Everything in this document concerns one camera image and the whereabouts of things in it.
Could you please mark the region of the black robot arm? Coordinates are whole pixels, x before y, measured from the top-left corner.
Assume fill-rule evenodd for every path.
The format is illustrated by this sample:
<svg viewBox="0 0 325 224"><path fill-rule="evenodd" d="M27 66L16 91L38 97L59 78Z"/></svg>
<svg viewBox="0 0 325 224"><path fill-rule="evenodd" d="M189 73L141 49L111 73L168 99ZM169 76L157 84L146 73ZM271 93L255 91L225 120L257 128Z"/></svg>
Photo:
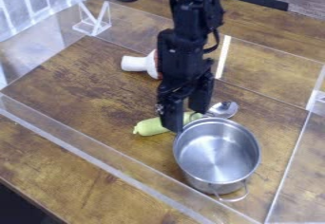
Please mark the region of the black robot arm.
<svg viewBox="0 0 325 224"><path fill-rule="evenodd" d="M157 111L162 126L180 133L184 130L184 108L206 113L213 96L213 59L217 50L208 47L210 37L218 36L224 24L220 0L169 0L174 27L158 35Z"/></svg>

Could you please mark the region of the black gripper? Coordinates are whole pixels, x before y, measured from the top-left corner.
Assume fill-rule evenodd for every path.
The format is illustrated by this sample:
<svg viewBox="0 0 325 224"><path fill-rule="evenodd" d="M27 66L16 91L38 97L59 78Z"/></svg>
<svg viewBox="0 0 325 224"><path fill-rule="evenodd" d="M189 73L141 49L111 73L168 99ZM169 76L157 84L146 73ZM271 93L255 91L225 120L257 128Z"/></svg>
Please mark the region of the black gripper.
<svg viewBox="0 0 325 224"><path fill-rule="evenodd" d="M174 29L166 29L158 36L158 71L162 83L158 87L157 112L162 126L174 133L184 130L184 99L173 94L184 88L189 96L189 108L205 114L209 110L214 77L213 61L204 59L208 36L182 37Z"/></svg>

